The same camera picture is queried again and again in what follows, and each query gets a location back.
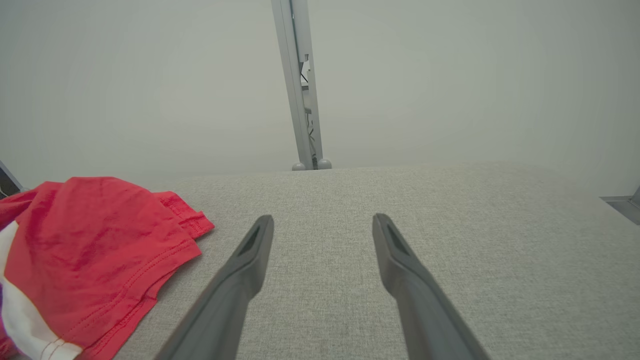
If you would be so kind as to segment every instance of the cable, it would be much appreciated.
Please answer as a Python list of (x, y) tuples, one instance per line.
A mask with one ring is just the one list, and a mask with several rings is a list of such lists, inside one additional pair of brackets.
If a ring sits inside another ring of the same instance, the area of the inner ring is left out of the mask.
[(5, 194), (4, 191), (2, 191), (2, 186), (0, 186), (0, 193), (4, 195), (4, 197), (9, 197), (9, 195)]
[[(309, 114), (305, 113), (305, 118), (307, 119), (307, 131), (309, 131)], [(316, 158), (316, 146), (314, 145), (314, 143), (316, 142), (316, 139), (314, 139), (313, 136), (311, 136), (311, 134), (314, 132), (314, 121), (313, 119), (311, 120), (311, 131), (309, 131), (309, 147), (311, 148), (311, 161), (314, 164), (314, 170), (317, 170), (318, 166), (317, 166), (317, 158)]]

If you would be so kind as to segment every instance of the round foot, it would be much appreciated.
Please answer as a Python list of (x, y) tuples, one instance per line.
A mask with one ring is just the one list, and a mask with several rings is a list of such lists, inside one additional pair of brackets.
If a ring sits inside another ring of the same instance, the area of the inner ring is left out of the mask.
[(291, 170), (293, 170), (293, 171), (300, 171), (300, 170), (306, 170), (306, 169), (307, 169), (307, 167), (303, 163), (295, 163), (291, 167)]
[(331, 168), (331, 161), (329, 161), (329, 159), (318, 160), (318, 170), (324, 170), (327, 168)]

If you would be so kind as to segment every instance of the gray metal frame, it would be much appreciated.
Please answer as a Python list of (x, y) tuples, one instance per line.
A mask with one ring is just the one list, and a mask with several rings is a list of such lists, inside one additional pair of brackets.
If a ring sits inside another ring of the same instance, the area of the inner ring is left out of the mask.
[[(293, 169), (331, 168), (331, 163), (323, 157), (307, 0), (271, 0), (271, 7), (300, 159)], [(303, 89), (300, 74), (302, 64), (306, 61), (309, 61), (305, 76), (308, 86)]]
[(631, 196), (630, 202), (633, 202), (634, 205), (640, 207), (640, 188), (636, 190), (636, 193)]
[(18, 187), (18, 189), (20, 189), (21, 192), (27, 190), (27, 188), (25, 188), (18, 182), (18, 179), (16, 179), (15, 176), (13, 176), (13, 174), (9, 171), (9, 169), (6, 168), (6, 166), (2, 163), (2, 161), (0, 161), (0, 168), (9, 177), (9, 179), (11, 179), (11, 181)]

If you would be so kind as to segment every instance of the stitched hem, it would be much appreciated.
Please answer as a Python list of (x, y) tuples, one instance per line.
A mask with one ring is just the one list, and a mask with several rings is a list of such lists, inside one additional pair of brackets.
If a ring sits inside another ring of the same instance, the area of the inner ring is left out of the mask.
[(133, 334), (142, 318), (155, 306), (157, 300), (145, 298), (118, 325), (107, 332), (98, 343), (85, 349), (77, 360), (112, 359)]
[(204, 215), (202, 211), (195, 211), (181, 197), (174, 192), (154, 193), (156, 198), (167, 209), (180, 219), (179, 223), (192, 239), (197, 239), (215, 228), (215, 225)]
[(187, 240), (181, 244), (165, 251), (159, 259), (148, 263), (144, 271), (142, 271), (136, 279), (133, 279), (128, 289), (122, 292), (124, 295), (119, 295), (119, 300), (109, 302), (109, 305), (105, 308), (97, 311), (97, 313), (88, 316), (82, 323), (78, 324), (74, 329), (68, 331), (62, 336), (63, 339), (68, 339), (69, 342), (74, 342), (73, 339), (82, 333), (85, 329), (89, 328), (96, 321), (99, 321), (108, 313), (116, 314), (129, 314), (132, 310), (136, 309), (141, 299), (147, 296), (148, 290), (153, 287), (160, 279), (166, 274), (174, 272), (185, 262), (200, 255), (200, 249), (196, 245), (195, 241)]

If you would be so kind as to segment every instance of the gray upholstered surface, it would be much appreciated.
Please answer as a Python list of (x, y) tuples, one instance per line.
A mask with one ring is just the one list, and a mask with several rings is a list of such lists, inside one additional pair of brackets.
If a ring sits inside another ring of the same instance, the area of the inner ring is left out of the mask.
[(275, 237), (238, 359), (406, 358), (371, 238), (391, 216), (487, 353), (640, 358), (640, 228), (551, 172), (491, 163), (185, 179), (216, 229), (117, 359), (150, 359), (260, 215)]

